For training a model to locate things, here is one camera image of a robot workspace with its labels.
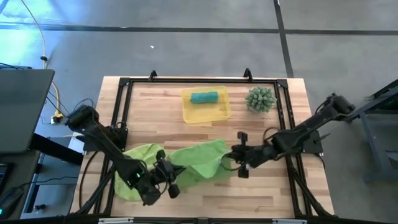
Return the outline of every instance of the yellow container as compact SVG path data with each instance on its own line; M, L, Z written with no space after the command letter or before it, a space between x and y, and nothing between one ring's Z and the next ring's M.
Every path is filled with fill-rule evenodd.
M211 91L218 93L218 102L191 103L192 93L208 93ZM231 116L231 107L229 106L226 87L213 86L182 90L182 116L188 124L228 119Z

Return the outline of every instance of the green spiky ball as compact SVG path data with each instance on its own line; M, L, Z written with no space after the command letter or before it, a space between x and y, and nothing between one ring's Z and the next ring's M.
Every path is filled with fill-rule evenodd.
M254 112L268 112L272 105L276 103L276 98L271 88L261 86L254 87L249 90L249 94L245 97L246 106Z

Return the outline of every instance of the green cloth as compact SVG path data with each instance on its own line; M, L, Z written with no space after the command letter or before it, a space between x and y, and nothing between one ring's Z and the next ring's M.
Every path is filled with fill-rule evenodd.
M156 153L163 150L158 144L146 144L124 152L134 159L142 159L147 163L148 169L154 168ZM231 172L220 166L221 157L229 151L224 140L219 139L196 146L179 149L168 155L168 159L175 165L187 169L177 176L176 184L180 189L192 187L203 181L222 181L230 177ZM231 168L229 160L224 160L223 165ZM137 190L130 190L115 173L115 194L125 200L141 200Z

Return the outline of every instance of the concrete floor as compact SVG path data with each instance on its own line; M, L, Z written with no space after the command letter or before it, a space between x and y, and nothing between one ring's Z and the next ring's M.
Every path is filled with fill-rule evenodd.
M25 0L42 24L115 27L277 29L273 0ZM398 30L393 0L280 0L286 29ZM9 0L0 25L32 19ZM45 31L49 68L63 104L98 99L105 75L206 75L287 77L279 34ZM37 30L0 29L0 62L41 67ZM398 76L395 35L287 35L294 77L304 78L310 106L332 92L356 106ZM47 103L42 116L49 122ZM38 124L43 136L70 134L64 126ZM361 124L331 123L323 141L335 213L344 218L398 222L398 183L365 184L375 170Z

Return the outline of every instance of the wooden tabletop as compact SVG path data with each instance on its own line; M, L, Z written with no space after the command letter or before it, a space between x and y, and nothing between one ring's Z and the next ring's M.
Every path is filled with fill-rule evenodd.
M103 125L111 123L116 92L120 77L104 77L96 110ZM301 78L287 79L296 124L311 116L304 81ZM181 90L202 86L219 86L209 83L135 83L127 119L129 135L126 150L142 144L158 143L166 150L176 150L207 142L225 139L230 147L238 144L238 131L249 134L248 144L258 145L268 127L279 128L276 106L266 114L255 114L246 108L244 97L257 84L228 84L232 115L225 121L187 124L182 118ZM287 114L284 94L282 106ZM124 106L126 90L123 92L119 119ZM85 156L79 181L90 155ZM333 213L330 193L322 162L314 155L302 156L307 184L314 196ZM99 152L88 168L83 184L83 203L92 194L100 179L103 153ZM78 189L71 212L78 210ZM302 194L298 188L300 208L304 211ZM101 211L103 211L109 185L105 189ZM238 178L233 172L225 182L204 183L181 192L170 199L164 194L154 205L142 206L142 202L129 202L114 196L112 216L129 217L213 217L213 218L292 218L294 217L284 159L268 161L250 171L249 179Z

